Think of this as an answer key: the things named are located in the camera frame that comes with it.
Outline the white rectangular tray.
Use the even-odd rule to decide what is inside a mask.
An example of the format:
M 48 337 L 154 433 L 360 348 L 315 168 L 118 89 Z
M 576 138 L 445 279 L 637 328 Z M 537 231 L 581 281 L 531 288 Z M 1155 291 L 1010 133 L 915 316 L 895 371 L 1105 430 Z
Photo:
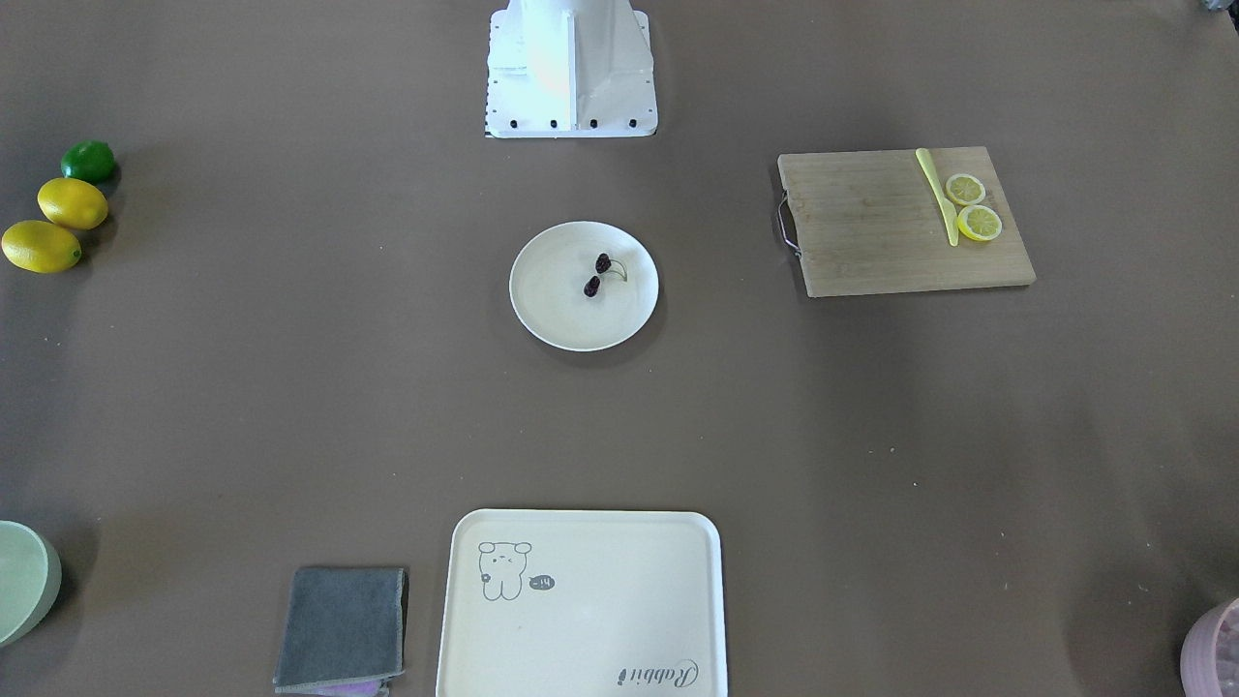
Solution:
M 701 513 L 476 510 L 453 529 L 439 696 L 726 696 Z

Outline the dark grey folded cloth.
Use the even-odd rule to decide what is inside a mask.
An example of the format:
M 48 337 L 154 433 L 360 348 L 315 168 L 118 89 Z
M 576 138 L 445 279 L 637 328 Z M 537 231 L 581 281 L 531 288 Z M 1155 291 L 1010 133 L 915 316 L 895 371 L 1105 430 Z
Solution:
M 301 566 L 290 583 L 274 691 L 388 696 L 404 672 L 404 595 L 400 566 Z

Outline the lemon slice near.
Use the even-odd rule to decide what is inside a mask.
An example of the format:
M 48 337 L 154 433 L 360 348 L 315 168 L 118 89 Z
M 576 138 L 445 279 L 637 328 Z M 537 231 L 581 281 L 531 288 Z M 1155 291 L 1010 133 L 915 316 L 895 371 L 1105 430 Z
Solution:
M 1004 220 L 985 204 L 969 204 L 957 212 L 957 230 L 973 241 L 995 241 L 1004 233 Z

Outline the white round plate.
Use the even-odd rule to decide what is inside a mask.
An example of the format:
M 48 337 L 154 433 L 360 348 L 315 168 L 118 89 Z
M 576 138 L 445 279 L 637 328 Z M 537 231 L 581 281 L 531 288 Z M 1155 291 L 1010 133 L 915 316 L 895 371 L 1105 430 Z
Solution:
M 518 253 L 508 290 L 517 319 L 539 340 L 602 352 L 650 319 L 660 279 L 650 253 L 620 227 L 566 222 Z

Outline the yellow lemon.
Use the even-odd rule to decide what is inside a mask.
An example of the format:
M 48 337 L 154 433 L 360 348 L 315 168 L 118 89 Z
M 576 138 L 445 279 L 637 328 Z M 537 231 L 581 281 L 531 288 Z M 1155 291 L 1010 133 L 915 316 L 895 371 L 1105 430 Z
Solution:
M 74 230 L 94 229 L 109 215 L 107 196 L 94 184 L 79 178 L 48 180 L 37 191 L 37 203 L 55 225 Z
M 81 241 L 50 222 L 19 222 L 2 233 L 2 253 L 27 272 L 61 274 L 81 261 Z

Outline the lemon slice far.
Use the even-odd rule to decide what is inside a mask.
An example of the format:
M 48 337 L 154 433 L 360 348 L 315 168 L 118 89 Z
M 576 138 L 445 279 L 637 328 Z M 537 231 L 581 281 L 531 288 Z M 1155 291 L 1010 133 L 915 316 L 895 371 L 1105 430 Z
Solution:
M 987 196 L 987 188 L 983 184 L 983 181 L 974 176 L 973 173 L 953 173 L 947 178 L 943 184 L 944 196 L 952 201 L 952 203 L 968 207 L 973 204 L 983 204 Z

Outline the lemon slice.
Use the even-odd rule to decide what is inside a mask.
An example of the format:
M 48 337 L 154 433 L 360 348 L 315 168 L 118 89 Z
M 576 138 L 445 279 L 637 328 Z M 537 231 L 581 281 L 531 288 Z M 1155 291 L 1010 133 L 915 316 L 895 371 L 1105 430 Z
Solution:
M 969 204 L 957 212 L 957 230 L 973 241 L 995 241 L 1004 233 L 1004 220 L 985 204 Z
M 973 173 L 953 173 L 947 178 L 943 184 L 944 196 L 952 201 L 952 203 L 968 207 L 973 204 L 983 204 L 987 196 L 987 188 L 983 184 L 983 181 L 974 176 Z

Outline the wooden cutting board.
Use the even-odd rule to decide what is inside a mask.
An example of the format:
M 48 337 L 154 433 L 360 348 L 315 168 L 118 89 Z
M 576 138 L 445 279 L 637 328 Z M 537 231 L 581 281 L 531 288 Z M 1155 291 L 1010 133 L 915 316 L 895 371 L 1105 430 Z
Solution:
M 1025 287 L 1037 275 L 985 146 L 929 149 L 940 178 L 975 175 L 1004 222 L 995 241 L 952 246 L 912 149 L 781 154 L 781 233 L 810 297 Z

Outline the mint green bowl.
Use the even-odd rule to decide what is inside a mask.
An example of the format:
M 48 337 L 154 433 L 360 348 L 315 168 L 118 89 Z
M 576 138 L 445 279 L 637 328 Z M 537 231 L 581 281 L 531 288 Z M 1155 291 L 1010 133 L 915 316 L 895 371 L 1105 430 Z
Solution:
M 62 565 L 48 539 L 17 521 L 1 521 L 1 645 L 31 631 L 57 599 Z

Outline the yellow green lemon squeezer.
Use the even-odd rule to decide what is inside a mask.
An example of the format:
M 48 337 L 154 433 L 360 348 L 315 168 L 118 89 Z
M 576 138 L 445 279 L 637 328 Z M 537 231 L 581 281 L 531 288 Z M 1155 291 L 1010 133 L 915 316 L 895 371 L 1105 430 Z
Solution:
M 950 198 L 947 198 L 947 189 L 944 189 L 943 180 L 935 167 L 933 155 L 926 147 L 917 147 L 914 150 L 914 156 L 917 163 L 921 163 L 921 171 L 923 172 L 926 182 L 928 182 L 932 193 L 935 197 L 943 227 L 947 230 L 948 241 L 952 244 L 952 248 L 957 248 L 957 243 L 959 243 L 959 229 L 957 229 L 957 207 L 952 203 Z

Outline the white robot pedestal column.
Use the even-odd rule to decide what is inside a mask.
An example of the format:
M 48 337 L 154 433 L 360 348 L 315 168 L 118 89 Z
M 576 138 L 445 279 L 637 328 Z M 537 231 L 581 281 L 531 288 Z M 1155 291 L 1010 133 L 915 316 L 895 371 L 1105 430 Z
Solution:
M 510 1 L 489 17 L 487 137 L 653 136 L 650 19 L 628 1 Z

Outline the pink mixing bowl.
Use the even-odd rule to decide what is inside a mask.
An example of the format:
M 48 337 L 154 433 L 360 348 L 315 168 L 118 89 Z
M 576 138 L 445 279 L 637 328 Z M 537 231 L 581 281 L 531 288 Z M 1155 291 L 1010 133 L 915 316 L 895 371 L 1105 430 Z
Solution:
M 1180 676 L 1186 696 L 1238 696 L 1238 599 L 1207 612 L 1183 641 Z

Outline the green lime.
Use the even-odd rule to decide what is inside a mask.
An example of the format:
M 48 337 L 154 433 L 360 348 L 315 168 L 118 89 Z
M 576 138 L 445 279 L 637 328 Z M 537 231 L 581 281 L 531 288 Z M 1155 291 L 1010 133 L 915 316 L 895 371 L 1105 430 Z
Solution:
M 112 177 L 118 162 L 114 151 L 105 141 L 82 140 L 71 146 L 59 162 L 61 173 L 67 178 L 76 178 L 88 182 L 88 184 L 102 184 Z

